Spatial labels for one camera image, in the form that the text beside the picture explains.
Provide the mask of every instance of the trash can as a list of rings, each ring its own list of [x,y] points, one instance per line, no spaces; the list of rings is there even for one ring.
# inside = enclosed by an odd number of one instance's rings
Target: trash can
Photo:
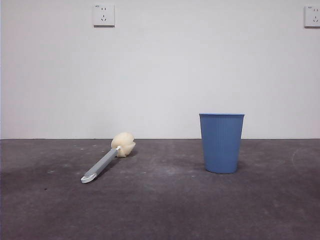
[[[217,174],[237,170],[244,114],[200,113],[205,169]]]

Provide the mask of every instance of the wall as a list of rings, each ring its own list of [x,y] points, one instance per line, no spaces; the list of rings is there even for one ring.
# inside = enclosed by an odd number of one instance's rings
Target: wall
[[[1,1],[1,137],[199,138],[199,113],[245,113],[243,138],[320,138],[316,0]]]

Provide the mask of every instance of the toilet brush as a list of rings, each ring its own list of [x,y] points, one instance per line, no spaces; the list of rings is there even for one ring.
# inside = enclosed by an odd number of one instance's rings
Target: toilet brush
[[[129,132],[122,132],[116,135],[111,142],[111,150],[84,174],[81,182],[86,184],[95,179],[115,156],[118,158],[128,156],[136,145],[134,139],[134,136]]]

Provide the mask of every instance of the trash can rim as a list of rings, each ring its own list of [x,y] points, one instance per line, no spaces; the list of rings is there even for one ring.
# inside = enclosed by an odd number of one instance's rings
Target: trash can rim
[[[199,115],[224,115],[224,116],[228,116],[228,115],[237,115],[237,116],[244,116],[244,113],[199,113]]]

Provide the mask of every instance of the outlet faceplate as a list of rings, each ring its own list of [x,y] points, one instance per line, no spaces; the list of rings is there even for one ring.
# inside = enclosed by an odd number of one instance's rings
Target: outlet faceplate
[[[320,27],[320,5],[304,7],[304,26],[306,28]]]
[[[93,26],[94,27],[114,27],[115,26],[115,5],[96,4],[93,6]]]

